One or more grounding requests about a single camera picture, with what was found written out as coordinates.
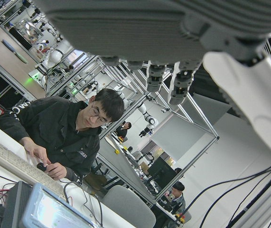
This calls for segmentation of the left dark robot hand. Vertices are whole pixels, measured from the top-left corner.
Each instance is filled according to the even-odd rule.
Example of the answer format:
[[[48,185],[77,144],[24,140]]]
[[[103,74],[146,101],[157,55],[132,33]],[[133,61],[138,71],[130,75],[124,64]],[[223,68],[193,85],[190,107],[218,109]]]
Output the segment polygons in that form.
[[[37,0],[76,49],[141,63],[202,63],[271,150],[271,0]]]

